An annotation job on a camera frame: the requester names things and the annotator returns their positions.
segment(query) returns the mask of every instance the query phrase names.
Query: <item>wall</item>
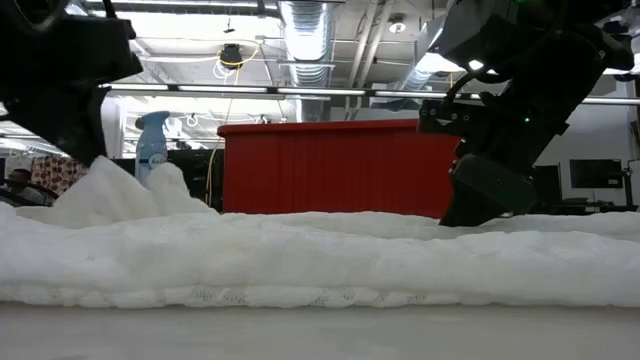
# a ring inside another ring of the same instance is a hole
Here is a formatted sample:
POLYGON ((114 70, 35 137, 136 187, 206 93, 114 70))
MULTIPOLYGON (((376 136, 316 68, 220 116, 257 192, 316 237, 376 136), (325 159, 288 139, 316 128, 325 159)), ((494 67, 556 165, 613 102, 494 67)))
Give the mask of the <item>wall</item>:
POLYGON ((124 126, 126 114, 118 105, 116 99, 106 98, 100 108, 102 115, 102 131, 107 146, 109 158, 121 158, 124 143, 124 126))
POLYGON ((631 168, 631 188, 633 189, 633 203, 640 205, 640 160, 632 161, 631 168))
MULTIPOLYGON (((632 97, 630 84, 616 83, 608 97, 632 97)), ((561 168, 564 198, 586 197, 591 200, 613 201, 625 205, 625 193, 620 189, 573 189, 570 159, 620 159, 625 166, 633 159, 630 121, 637 118, 635 107, 582 105, 569 118, 567 132, 556 137, 542 153, 537 165, 557 165, 561 168)))

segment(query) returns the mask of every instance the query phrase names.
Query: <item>blue spray bottle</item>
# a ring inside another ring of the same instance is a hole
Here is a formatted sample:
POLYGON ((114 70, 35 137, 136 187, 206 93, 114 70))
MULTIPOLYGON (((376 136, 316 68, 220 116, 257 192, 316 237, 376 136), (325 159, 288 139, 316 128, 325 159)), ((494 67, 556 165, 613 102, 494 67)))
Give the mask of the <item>blue spray bottle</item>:
POLYGON ((140 118, 144 129, 136 148, 136 179, 144 186, 151 170, 167 161, 167 138, 163 127, 169 115, 168 111, 156 111, 140 118))

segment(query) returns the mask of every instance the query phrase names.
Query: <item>ceiling duct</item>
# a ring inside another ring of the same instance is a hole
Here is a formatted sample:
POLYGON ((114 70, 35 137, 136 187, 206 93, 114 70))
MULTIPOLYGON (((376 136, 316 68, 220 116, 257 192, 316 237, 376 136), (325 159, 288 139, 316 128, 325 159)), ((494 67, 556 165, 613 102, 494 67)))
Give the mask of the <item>ceiling duct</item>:
MULTIPOLYGON (((285 1, 280 3, 284 21, 284 39, 289 60, 303 61, 304 65, 291 65, 291 81, 296 87, 326 87, 330 68, 323 64, 328 60, 331 38, 331 13, 333 5, 318 2, 285 1)), ((298 122, 328 121, 324 101, 296 100, 298 122)))
POLYGON ((438 36, 442 33, 444 26, 444 20, 446 16, 440 16, 428 23, 427 26, 422 28, 422 31, 418 34, 416 42, 414 44, 414 52, 416 64, 411 68, 409 73, 404 79, 398 83, 396 90, 398 91, 418 91, 422 90, 431 75, 435 72, 433 67, 429 66, 432 61, 432 53, 429 53, 431 44, 435 42, 438 36))

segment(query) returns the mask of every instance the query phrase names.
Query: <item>red container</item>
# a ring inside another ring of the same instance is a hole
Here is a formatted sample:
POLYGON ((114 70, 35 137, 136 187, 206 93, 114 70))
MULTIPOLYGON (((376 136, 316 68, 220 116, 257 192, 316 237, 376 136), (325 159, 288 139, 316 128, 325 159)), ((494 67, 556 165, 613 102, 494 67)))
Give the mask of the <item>red container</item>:
POLYGON ((440 218, 458 139, 417 120, 222 126, 224 211, 381 211, 440 218))

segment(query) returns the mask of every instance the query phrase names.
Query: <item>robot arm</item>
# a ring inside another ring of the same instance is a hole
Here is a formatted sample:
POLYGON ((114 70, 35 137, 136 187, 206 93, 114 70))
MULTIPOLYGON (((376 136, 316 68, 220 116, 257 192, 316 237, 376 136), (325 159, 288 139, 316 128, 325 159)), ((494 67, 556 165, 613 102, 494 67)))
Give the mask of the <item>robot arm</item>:
POLYGON ((0 1, 0 101, 7 119, 90 165, 106 155, 100 106, 109 89, 100 85, 142 66, 129 48, 136 34, 110 0, 106 18, 67 15, 68 2, 0 1))
POLYGON ((631 70, 630 37, 593 23, 624 1, 458 0, 431 51, 467 69, 442 102, 427 100, 419 131, 462 138, 450 171, 445 226, 477 226, 536 202, 532 167, 606 68, 631 70), (499 95, 465 102, 469 81, 508 81, 499 95), (562 86, 548 86, 562 79, 562 86))

